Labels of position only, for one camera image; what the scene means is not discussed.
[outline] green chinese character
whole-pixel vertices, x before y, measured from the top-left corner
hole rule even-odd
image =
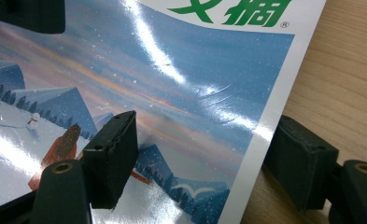
[[[178,14],[187,14],[195,12],[201,21],[213,23],[212,20],[206,14],[206,11],[212,7],[215,7],[221,2],[221,0],[209,0],[205,3],[200,3],[200,0],[190,0],[191,6],[180,8],[168,8]]]
[[[272,27],[285,11],[290,0],[241,0],[236,7],[227,10],[228,25],[262,25]]]

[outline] wooden table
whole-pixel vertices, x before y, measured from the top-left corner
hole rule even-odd
[[[328,0],[284,114],[340,150],[367,161],[367,0]],[[296,211],[262,168],[242,223],[328,223],[330,204]]]

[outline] book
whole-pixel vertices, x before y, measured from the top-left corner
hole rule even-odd
[[[324,3],[72,0],[61,35],[0,22],[0,205],[70,127],[78,155],[135,110],[133,175],[94,222],[239,222]]]

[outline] magazine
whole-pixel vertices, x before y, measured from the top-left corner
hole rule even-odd
[[[68,0],[66,29],[0,22],[0,205],[136,111],[139,157],[94,223],[238,223],[324,1]]]

